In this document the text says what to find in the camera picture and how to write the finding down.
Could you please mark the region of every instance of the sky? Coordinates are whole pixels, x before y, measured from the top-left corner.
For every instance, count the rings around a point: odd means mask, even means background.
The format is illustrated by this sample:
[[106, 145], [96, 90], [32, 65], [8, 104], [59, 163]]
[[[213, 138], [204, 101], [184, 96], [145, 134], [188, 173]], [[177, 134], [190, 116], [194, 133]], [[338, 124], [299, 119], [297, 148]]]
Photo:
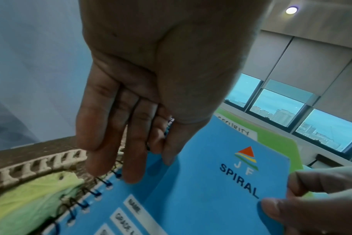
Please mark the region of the sky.
[[[259, 82], [259, 79], [242, 74], [227, 99], [232, 102], [247, 102]], [[296, 114], [303, 105], [304, 104], [299, 101], [265, 89], [254, 103], [254, 106], [258, 106], [272, 114], [274, 114], [277, 109], [285, 109]], [[351, 122], [319, 110], [313, 110], [305, 122], [313, 125], [316, 128], [316, 132], [326, 135], [336, 143], [341, 144], [339, 150], [344, 149], [352, 142]]]

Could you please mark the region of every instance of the recessed light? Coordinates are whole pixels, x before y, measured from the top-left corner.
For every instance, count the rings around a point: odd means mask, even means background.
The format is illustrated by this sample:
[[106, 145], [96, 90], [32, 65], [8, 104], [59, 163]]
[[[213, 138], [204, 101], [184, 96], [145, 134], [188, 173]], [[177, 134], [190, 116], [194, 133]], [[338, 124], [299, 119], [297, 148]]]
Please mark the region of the recessed light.
[[289, 7], [285, 12], [289, 15], [295, 14], [299, 9], [297, 7]]

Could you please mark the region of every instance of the white sticker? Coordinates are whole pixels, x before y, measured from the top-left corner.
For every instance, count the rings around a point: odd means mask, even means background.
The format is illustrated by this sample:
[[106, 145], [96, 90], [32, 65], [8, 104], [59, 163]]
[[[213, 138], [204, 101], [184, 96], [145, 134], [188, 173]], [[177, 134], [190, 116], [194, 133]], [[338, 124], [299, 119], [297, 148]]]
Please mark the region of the white sticker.
[[244, 127], [242, 125], [239, 125], [236, 122], [233, 122], [232, 120], [224, 117], [223, 115], [219, 113], [214, 113], [216, 117], [218, 117], [220, 120], [231, 126], [232, 128], [236, 129], [240, 133], [244, 134], [245, 136], [248, 136], [249, 138], [253, 139], [254, 141], [257, 141], [257, 132], [248, 129], [247, 127]]
[[103, 224], [94, 235], [115, 235], [107, 224]]
[[123, 203], [150, 235], [167, 235], [132, 194]]
[[133, 224], [121, 208], [115, 210], [110, 219], [123, 233], [123, 235], [142, 235], [140, 230]]

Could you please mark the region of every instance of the ceiling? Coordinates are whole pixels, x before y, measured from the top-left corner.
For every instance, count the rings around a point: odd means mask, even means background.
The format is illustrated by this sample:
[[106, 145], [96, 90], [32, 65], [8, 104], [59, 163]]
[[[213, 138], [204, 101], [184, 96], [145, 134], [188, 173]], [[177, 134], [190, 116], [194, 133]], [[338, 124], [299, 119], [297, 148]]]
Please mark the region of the ceiling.
[[352, 48], [352, 0], [278, 0], [262, 29]]

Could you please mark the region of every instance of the spiral notebook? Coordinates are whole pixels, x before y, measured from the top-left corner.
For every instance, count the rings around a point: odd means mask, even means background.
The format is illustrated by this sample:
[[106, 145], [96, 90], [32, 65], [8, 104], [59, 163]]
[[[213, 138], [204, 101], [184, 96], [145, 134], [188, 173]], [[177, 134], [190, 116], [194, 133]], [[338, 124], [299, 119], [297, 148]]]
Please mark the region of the spiral notebook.
[[289, 159], [217, 117], [172, 166], [149, 154], [141, 182], [109, 174], [44, 235], [283, 234], [260, 207], [285, 197]]

